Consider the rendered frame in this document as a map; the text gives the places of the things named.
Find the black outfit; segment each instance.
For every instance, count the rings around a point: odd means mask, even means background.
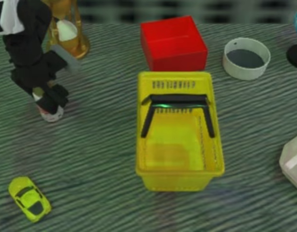
[[[43,53],[42,42],[52,19],[49,7],[40,0],[20,0],[17,6],[19,20],[25,30],[18,34],[4,35],[3,42],[15,69],[11,79],[32,96],[32,88],[41,87],[45,96],[37,104],[51,114],[58,105],[68,102],[68,92],[62,86],[51,89],[47,82],[56,79],[56,72],[67,63],[53,51]]]

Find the person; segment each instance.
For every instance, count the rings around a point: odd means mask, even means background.
[[[56,72],[68,67],[74,71],[79,64],[59,45],[43,52],[42,43],[51,20],[51,10],[40,0],[4,0],[0,7],[2,40],[14,65],[11,79],[34,98],[44,120],[55,122],[61,119],[69,95],[68,90],[54,82]]]

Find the car windshield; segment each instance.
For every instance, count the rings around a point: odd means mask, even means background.
[[[29,192],[30,190],[33,189],[33,186],[29,186],[26,188],[23,188],[22,190],[20,190],[20,192],[17,193],[17,197],[21,198],[26,192]]]
[[[43,212],[43,207],[41,202],[36,202],[31,207],[28,208],[28,210],[33,213],[34,215],[39,215]]]

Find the toy car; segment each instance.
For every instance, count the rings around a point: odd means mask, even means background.
[[[39,221],[51,211],[48,199],[27,176],[13,179],[9,185],[9,193],[32,222]]]

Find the black bin handle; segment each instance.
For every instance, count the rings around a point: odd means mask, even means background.
[[[149,101],[151,101],[151,104],[148,108],[148,113],[141,131],[141,138],[146,138],[154,117],[155,109],[163,108],[162,105],[167,105],[167,108],[172,109],[203,109],[209,136],[211,138],[215,137],[208,105],[208,96],[206,94],[151,94],[141,102],[141,105],[145,105]]]

